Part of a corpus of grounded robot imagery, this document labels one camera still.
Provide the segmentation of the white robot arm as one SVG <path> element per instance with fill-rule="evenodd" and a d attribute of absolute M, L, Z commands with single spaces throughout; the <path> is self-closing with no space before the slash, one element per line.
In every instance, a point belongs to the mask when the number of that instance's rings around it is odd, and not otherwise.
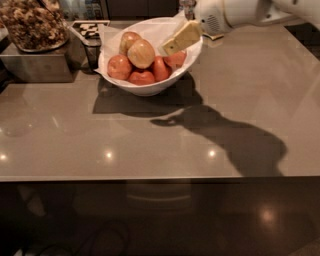
<path fill-rule="evenodd" d="M 220 36 L 235 28 L 307 22 L 320 29 L 320 0 L 183 0 L 187 18 L 160 44 L 164 56 L 185 50 L 203 34 Z"/>

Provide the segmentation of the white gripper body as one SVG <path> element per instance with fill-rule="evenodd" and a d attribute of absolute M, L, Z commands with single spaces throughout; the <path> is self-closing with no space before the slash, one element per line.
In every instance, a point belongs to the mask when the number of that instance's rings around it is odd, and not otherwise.
<path fill-rule="evenodd" d="M 224 0 L 197 0 L 194 17 L 208 35 L 225 34 L 232 30 L 224 8 Z"/>

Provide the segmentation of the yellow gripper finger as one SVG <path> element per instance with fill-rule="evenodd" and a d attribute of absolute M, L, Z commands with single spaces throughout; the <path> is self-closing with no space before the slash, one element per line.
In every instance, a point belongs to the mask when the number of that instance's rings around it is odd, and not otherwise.
<path fill-rule="evenodd" d="M 170 56 L 196 44 L 202 36 L 200 24 L 195 20 L 187 21 L 159 47 L 162 56 Z"/>

